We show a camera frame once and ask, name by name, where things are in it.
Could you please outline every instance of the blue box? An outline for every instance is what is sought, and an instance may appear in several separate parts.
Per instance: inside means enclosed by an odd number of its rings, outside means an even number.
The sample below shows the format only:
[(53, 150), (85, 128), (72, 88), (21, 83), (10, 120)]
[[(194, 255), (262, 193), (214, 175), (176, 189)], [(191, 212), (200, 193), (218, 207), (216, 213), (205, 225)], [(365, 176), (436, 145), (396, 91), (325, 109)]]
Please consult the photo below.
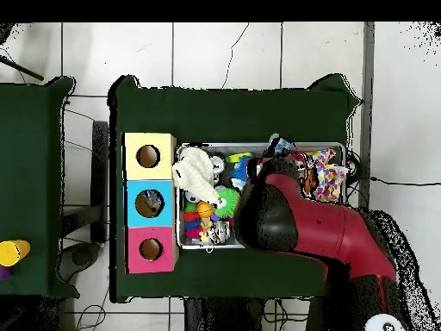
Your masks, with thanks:
[[(163, 198), (164, 207), (159, 215), (147, 218), (138, 213), (136, 197), (143, 190), (157, 190)], [(175, 195), (171, 180), (128, 180), (127, 181), (127, 226), (130, 228), (151, 228), (173, 226)]]

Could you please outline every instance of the shape sorter box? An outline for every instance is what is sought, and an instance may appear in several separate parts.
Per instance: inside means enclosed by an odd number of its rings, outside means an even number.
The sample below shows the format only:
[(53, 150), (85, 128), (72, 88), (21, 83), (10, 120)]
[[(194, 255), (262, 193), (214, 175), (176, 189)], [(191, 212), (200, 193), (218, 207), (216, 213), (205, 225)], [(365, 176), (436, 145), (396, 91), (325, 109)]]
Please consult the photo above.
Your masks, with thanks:
[[(175, 194), (171, 180), (127, 181), (127, 226), (129, 228), (172, 227), (175, 225)], [(155, 190), (164, 203), (155, 217), (144, 217), (136, 209), (136, 198), (144, 190)]]
[[(142, 147), (152, 147), (157, 152), (156, 163), (144, 167), (138, 161)], [(176, 139), (171, 134), (129, 133), (123, 134), (125, 170), (127, 180), (171, 180)]]
[[(155, 260), (147, 260), (141, 255), (140, 246), (144, 240), (149, 239), (156, 240), (161, 247), (161, 254)], [(173, 272), (179, 256), (174, 227), (129, 228), (127, 255), (126, 273)]]

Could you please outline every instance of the metal tray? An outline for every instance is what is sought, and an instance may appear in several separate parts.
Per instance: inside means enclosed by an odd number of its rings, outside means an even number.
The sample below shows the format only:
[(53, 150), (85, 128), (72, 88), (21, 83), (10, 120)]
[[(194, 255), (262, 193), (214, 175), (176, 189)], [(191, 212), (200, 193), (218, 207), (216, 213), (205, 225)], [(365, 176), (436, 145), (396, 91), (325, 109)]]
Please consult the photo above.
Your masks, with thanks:
[[(226, 156), (232, 155), (234, 153), (254, 153), (255, 157), (261, 157), (264, 150), (268, 147), (268, 142), (262, 143), (183, 143), (176, 150), (176, 161), (179, 160), (179, 156), (183, 148), (186, 147), (199, 147), (209, 155), (215, 153), (222, 153)], [(296, 142), (295, 146), (299, 151), (310, 152), (318, 151), (324, 148), (333, 148), (336, 152), (336, 156), (332, 158), (332, 162), (335, 162), (341, 166), (346, 166), (346, 152), (345, 147), (338, 142)], [(244, 248), (235, 238), (234, 230), (232, 229), (232, 234), (230, 238), (221, 245), (212, 246), (207, 245), (198, 240), (192, 240), (185, 236), (185, 230), (183, 228), (183, 205), (185, 202), (185, 196), (183, 190), (175, 188), (176, 190), (176, 205), (177, 205), (177, 219), (176, 219), (176, 233), (177, 233), (177, 244), (182, 249), (206, 249), (207, 251), (212, 249), (222, 249), (222, 248)], [(342, 190), (340, 195), (340, 202), (345, 202), (346, 188), (345, 182), (342, 184)]]

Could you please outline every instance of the green tablecloth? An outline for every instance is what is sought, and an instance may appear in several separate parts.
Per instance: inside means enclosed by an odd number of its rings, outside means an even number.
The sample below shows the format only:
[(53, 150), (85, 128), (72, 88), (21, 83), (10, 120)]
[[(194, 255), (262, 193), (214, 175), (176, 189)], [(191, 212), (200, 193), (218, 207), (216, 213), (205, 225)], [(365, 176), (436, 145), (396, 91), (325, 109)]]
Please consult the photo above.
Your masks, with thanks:
[(30, 253), (0, 281), (0, 294), (77, 297), (57, 275), (62, 188), (60, 126), (72, 78), (46, 86), (0, 84), (0, 241)]
[(311, 259), (251, 249), (181, 250), (174, 272), (123, 269), (121, 133), (170, 133), (178, 142), (291, 141), (346, 145), (346, 120), (358, 104), (339, 74), (308, 90), (142, 89), (131, 76), (109, 91), (112, 300), (126, 297), (293, 297), (323, 293), (323, 266)]

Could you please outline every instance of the stacked boxes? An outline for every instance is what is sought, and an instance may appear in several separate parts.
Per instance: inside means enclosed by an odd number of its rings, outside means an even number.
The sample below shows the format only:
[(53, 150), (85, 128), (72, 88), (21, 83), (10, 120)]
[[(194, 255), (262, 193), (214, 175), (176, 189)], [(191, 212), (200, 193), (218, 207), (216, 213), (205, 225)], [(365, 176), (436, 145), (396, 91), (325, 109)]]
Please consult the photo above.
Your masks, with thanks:
[(126, 273), (172, 272), (177, 262), (175, 146), (171, 134), (122, 136)]

